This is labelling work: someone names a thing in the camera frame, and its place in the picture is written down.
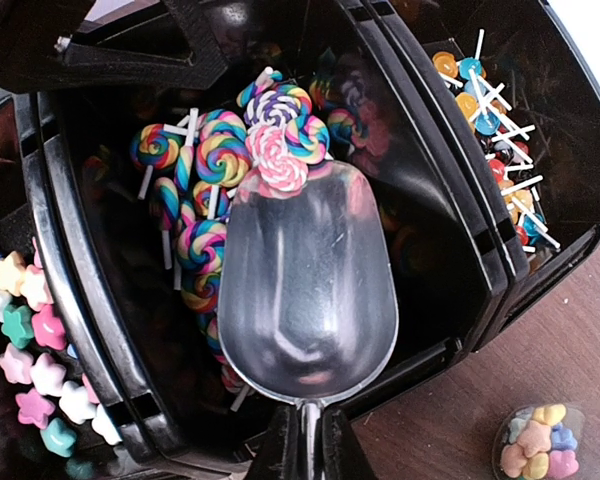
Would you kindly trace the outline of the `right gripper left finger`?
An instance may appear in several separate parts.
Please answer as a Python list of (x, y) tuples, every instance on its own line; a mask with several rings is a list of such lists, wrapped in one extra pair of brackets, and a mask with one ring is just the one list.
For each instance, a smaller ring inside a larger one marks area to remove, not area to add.
[(299, 419), (294, 406), (279, 406), (245, 480), (298, 478)]

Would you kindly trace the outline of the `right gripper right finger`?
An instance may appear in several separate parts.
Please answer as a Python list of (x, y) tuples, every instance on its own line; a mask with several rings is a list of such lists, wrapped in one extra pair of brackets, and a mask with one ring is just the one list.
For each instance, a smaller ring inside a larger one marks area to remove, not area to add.
[(322, 417), (324, 476), (336, 480), (374, 479), (375, 473), (344, 412), (328, 408)]

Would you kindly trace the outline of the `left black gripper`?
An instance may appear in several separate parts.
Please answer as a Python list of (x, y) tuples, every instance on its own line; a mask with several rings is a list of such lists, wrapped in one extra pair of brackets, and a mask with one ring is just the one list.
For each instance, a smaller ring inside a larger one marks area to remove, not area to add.
[(98, 25), (91, 1), (0, 1), (0, 87), (206, 90), (229, 62), (198, 1), (158, 1)]

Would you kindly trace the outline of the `metal scoop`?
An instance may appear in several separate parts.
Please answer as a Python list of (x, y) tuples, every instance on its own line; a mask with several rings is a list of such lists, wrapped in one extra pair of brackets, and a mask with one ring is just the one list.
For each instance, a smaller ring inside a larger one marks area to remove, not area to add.
[(327, 418), (371, 384), (394, 350), (396, 291), (367, 178), (330, 161), (281, 199), (251, 172), (225, 243), (218, 335), (236, 373), (300, 417), (304, 479), (332, 479), (341, 437)]

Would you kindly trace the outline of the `clear plastic jar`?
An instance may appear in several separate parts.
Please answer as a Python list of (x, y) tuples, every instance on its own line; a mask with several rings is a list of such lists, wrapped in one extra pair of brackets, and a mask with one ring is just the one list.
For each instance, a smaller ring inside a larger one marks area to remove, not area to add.
[(495, 479), (580, 479), (585, 416), (570, 403), (531, 404), (501, 423), (491, 450)]

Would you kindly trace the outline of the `black three-compartment candy bin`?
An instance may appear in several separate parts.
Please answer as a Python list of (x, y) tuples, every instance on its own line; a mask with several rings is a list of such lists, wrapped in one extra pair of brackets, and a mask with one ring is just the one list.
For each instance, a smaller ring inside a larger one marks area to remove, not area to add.
[[(86, 427), (69, 458), (16, 418), (0, 374), (0, 479), (221, 479), (246, 469), (276, 406), (231, 412), (195, 315), (163, 269), (136, 198), (132, 136), (189, 106), (233, 108), (266, 65), (305, 88), (321, 118), (353, 116), (367, 145), (335, 152), (369, 179), (385, 221), (400, 330), (380, 377), (342, 404), (359, 417), (493, 339), (600, 243), (600, 90), (545, 1), (439, 1), (404, 14), (387, 1), (198, 1), (229, 62), (206, 90), (99, 85), (0, 87), (0, 250), (40, 248), (75, 356), (123, 443)], [(557, 238), (533, 259), (479, 165), (483, 143), (431, 63), (486, 34), (486, 71), (505, 83), (544, 181)], [(0, 349), (7, 339), (0, 334)]]

